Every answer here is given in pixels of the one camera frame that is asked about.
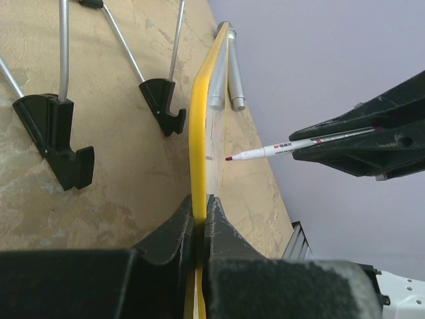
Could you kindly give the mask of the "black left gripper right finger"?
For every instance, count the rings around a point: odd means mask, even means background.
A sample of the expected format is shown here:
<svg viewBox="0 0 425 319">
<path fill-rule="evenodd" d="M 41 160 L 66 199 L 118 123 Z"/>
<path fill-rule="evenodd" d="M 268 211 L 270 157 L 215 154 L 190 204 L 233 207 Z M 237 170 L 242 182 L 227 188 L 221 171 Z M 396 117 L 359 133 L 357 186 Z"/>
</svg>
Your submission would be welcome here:
<svg viewBox="0 0 425 319">
<path fill-rule="evenodd" d="M 207 204 L 203 296 L 207 318 L 331 318 L 331 299 L 301 263 L 267 259 Z"/>
</svg>

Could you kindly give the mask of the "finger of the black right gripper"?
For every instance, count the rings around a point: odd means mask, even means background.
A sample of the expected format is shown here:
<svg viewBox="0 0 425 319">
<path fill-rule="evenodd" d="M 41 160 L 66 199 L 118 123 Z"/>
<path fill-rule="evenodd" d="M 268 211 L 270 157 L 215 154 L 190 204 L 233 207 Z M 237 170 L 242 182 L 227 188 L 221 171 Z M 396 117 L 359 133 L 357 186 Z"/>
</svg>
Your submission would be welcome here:
<svg viewBox="0 0 425 319">
<path fill-rule="evenodd" d="M 424 73 L 421 72 L 341 116 L 298 130 L 289 140 L 337 134 L 368 127 L 397 128 L 424 119 Z"/>
<path fill-rule="evenodd" d="M 377 130 L 297 150 L 298 161 L 320 163 L 355 177 L 388 180 L 424 171 L 424 123 Z"/>
</svg>

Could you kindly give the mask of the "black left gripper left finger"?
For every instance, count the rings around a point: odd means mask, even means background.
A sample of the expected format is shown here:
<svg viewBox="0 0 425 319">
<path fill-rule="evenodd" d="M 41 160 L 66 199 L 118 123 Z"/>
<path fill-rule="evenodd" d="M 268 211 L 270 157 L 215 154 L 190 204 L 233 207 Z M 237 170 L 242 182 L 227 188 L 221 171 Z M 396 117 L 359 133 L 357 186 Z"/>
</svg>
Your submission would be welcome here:
<svg viewBox="0 0 425 319">
<path fill-rule="evenodd" d="M 126 318 L 192 318 L 195 222 L 188 195 L 168 220 L 133 246 Z"/>
</svg>

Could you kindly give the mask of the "pink and white marker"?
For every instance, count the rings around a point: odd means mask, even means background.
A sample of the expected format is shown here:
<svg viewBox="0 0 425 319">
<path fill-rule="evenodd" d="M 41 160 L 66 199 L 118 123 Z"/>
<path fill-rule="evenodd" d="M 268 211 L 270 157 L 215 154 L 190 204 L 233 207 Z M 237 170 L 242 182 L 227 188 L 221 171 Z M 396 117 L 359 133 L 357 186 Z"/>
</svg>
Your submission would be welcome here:
<svg viewBox="0 0 425 319">
<path fill-rule="evenodd" d="M 245 161 L 245 160 L 255 160 L 258 158 L 268 158 L 272 156 L 282 155 L 282 154 L 291 154 L 296 150 L 310 148 L 319 144 L 333 142 L 336 140 L 341 140 L 345 138 L 350 138 L 353 136 L 358 136 L 361 134 L 366 134 L 370 132 L 375 132 L 380 130 L 381 127 L 368 127 L 361 128 L 356 130 L 349 130 L 341 132 L 338 134 L 328 134 L 324 136 L 317 136 L 314 138 L 307 138 L 302 140 L 296 140 L 292 142 L 283 142 L 280 144 L 273 144 L 270 146 L 264 146 L 263 148 L 257 148 L 254 150 L 248 150 L 245 152 L 240 152 L 233 156 L 225 158 L 226 161 Z"/>
</svg>

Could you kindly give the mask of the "yellow framed whiteboard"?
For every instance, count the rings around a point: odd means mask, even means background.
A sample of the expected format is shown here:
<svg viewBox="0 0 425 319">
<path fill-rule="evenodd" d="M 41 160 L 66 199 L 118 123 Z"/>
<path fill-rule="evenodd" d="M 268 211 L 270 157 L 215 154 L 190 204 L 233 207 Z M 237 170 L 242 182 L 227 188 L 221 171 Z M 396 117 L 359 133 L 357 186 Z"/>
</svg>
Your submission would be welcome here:
<svg viewBox="0 0 425 319">
<path fill-rule="evenodd" d="M 228 36 L 230 23 L 219 31 L 193 81 L 189 112 L 189 160 L 195 222 L 194 317 L 206 318 L 203 257 L 207 204 L 222 189 L 226 100 L 228 97 Z"/>
</svg>

